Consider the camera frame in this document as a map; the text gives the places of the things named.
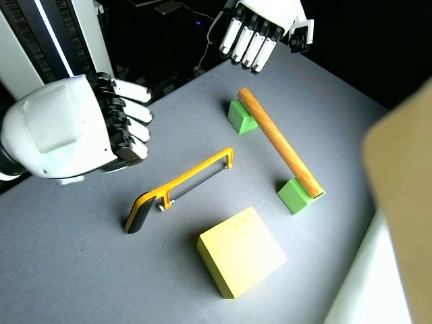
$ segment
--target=green foam block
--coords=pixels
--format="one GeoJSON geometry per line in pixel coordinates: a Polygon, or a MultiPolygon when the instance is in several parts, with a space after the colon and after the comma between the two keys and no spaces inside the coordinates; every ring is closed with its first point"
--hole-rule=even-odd
{"type": "Polygon", "coordinates": [[[228,120],[239,134],[254,130],[258,127],[257,122],[249,114],[240,100],[232,101],[229,105],[228,120]]]}
{"type": "Polygon", "coordinates": [[[297,214],[303,208],[309,206],[323,196],[322,194],[316,198],[311,198],[311,196],[309,196],[302,184],[296,178],[288,181],[285,186],[279,190],[277,195],[291,210],[292,214],[297,214]]]}

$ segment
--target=yellow box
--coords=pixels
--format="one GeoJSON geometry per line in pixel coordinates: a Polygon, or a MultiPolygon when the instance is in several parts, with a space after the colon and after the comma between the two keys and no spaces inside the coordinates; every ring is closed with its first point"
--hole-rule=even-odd
{"type": "Polygon", "coordinates": [[[196,245],[224,298],[237,298],[287,260],[253,207],[200,235],[196,245]]]}

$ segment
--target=gray table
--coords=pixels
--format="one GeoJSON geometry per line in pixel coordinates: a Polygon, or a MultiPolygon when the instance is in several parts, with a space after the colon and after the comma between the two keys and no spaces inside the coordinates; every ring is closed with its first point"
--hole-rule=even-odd
{"type": "Polygon", "coordinates": [[[360,148],[384,109],[282,44],[258,76],[225,62],[151,109],[144,163],[69,186],[31,177],[0,196],[0,323],[320,323],[373,215],[360,148]],[[226,118],[243,86],[327,191],[295,216],[276,195],[293,175],[275,149],[226,118]],[[138,195],[226,146],[233,169],[124,233],[138,195]],[[196,241],[250,205],[288,262],[223,300],[196,241]]]}

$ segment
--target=white robotic glove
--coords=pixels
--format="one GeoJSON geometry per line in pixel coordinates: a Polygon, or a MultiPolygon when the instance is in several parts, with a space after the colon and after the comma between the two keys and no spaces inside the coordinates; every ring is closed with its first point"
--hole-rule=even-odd
{"type": "Polygon", "coordinates": [[[308,51],[314,20],[307,20],[300,0],[229,0],[232,19],[219,50],[234,64],[259,73],[276,42],[289,33],[291,52],[308,51]]]}
{"type": "Polygon", "coordinates": [[[0,180],[25,171],[66,184],[101,169],[116,171],[147,157],[143,103],[147,88],[99,73],[91,88],[86,76],[52,82],[10,107],[0,132],[0,180]]]}

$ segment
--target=wooden stick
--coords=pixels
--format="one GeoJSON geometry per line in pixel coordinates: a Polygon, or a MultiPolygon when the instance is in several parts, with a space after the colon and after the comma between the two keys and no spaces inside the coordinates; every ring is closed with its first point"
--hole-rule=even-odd
{"type": "Polygon", "coordinates": [[[309,196],[315,198],[324,193],[318,181],[313,177],[303,161],[297,155],[285,136],[275,125],[270,116],[267,115],[261,104],[248,88],[242,88],[238,92],[241,100],[248,112],[253,116],[256,123],[261,127],[265,136],[270,140],[287,166],[291,169],[298,181],[303,185],[309,196]]]}

